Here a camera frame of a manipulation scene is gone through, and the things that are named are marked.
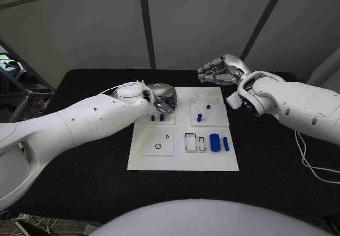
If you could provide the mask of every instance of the black table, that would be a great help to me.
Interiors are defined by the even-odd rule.
[[[295,81],[290,73],[277,73]],[[135,80],[173,86],[200,83],[195,71],[72,70],[65,75],[46,113],[59,111],[107,88]],[[236,86],[220,87],[226,98]],[[133,125],[82,144],[46,166],[32,188],[10,209],[37,216],[108,221],[130,210],[174,199],[242,202],[300,219],[340,213],[340,186],[321,182],[301,164],[294,131],[272,115],[255,117],[226,105],[239,172],[127,171]],[[339,146],[305,137],[307,159],[340,170]],[[339,180],[337,176],[320,173]]]

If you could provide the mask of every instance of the white board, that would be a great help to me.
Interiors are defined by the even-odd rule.
[[[161,122],[158,121],[156,123],[151,122],[151,115],[156,115],[156,120],[160,119],[158,118],[160,112],[156,109],[151,110],[150,116],[146,118],[146,120],[134,124],[127,169],[174,170],[174,171],[238,171],[239,166],[232,143],[232,135],[229,130],[229,120],[219,87],[176,87],[176,92],[177,92],[176,111],[170,114],[164,114],[164,121],[166,120],[169,121],[167,125],[161,125]],[[192,126],[192,116],[197,116],[197,114],[196,112],[193,112],[192,115],[190,105],[195,107],[195,109],[199,110],[203,108],[206,109],[206,106],[210,105],[212,109],[210,112],[213,112],[213,116],[216,116],[213,118],[215,121],[220,117],[223,122],[219,122],[215,127],[212,127],[213,124],[209,124],[209,126],[205,127],[203,123],[205,121],[207,121],[206,119],[202,120],[200,122],[202,126]],[[150,128],[173,130],[173,153],[171,153],[173,156],[143,155],[144,152],[143,150],[146,148],[144,138],[147,132],[150,132]],[[200,151],[199,146],[196,151],[190,152],[186,151],[186,140],[184,140],[186,133],[196,134],[197,145],[199,145],[199,137],[205,138],[206,142],[205,152]],[[220,142],[219,152],[212,152],[210,149],[212,133],[219,134],[219,142]],[[228,138],[231,151],[225,151],[223,141],[222,141],[223,137]]]

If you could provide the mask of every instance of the floor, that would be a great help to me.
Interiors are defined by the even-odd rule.
[[[43,99],[45,97],[46,97],[46,95],[37,95],[35,97],[33,101]],[[16,97],[0,97],[0,104],[10,103],[13,106],[17,106],[20,103],[20,100],[22,100],[20,95],[17,95]],[[25,121],[25,120],[32,119],[35,117],[33,114],[35,114],[35,108],[30,107],[30,102],[29,102],[29,105],[25,108],[17,121]],[[1,108],[0,109],[0,122],[1,123],[7,123],[10,115],[12,115],[12,112],[7,110],[7,108]],[[46,225],[46,223],[48,223],[48,218],[42,221],[42,224]],[[313,219],[313,220],[307,221],[307,223],[331,233],[331,230],[321,219]],[[73,220],[59,219],[56,221],[56,224],[55,224],[52,230],[58,234],[58,236],[76,236],[76,235],[84,234],[84,230],[85,230],[85,227],[88,224],[92,224],[98,227],[102,225],[98,222],[86,222],[86,221],[73,221]],[[14,225],[14,221],[13,220],[6,221],[1,228],[0,228],[0,236],[9,236],[16,229],[17,229],[17,227]]]

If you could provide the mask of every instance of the robotic hand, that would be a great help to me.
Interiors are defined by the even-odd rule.
[[[197,70],[202,82],[238,84],[226,98],[233,109],[242,105],[256,115],[269,113],[300,133],[340,145],[340,95],[300,82],[285,82],[275,74],[251,72],[243,62],[226,54]]]
[[[118,86],[110,96],[102,92],[59,112],[25,122],[0,124],[0,210],[25,194],[61,153],[141,121],[153,106],[160,112],[169,112],[177,106],[176,99],[173,86],[130,82]]]

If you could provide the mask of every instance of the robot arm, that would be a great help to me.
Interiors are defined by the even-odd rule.
[[[101,94],[56,113],[0,124],[0,210],[25,194],[61,153],[141,121],[153,106],[161,106],[164,112],[176,107],[174,87],[135,82],[121,86],[112,96]]]
[[[231,107],[238,109],[243,105],[256,116],[269,113],[292,130],[340,145],[340,95],[300,82],[285,82],[269,72],[251,72],[235,58],[231,54],[220,57],[225,70],[231,69],[235,83],[239,84],[238,91],[226,98]],[[197,70],[199,73],[207,71],[207,65]],[[210,71],[199,74],[199,79],[207,77]]]

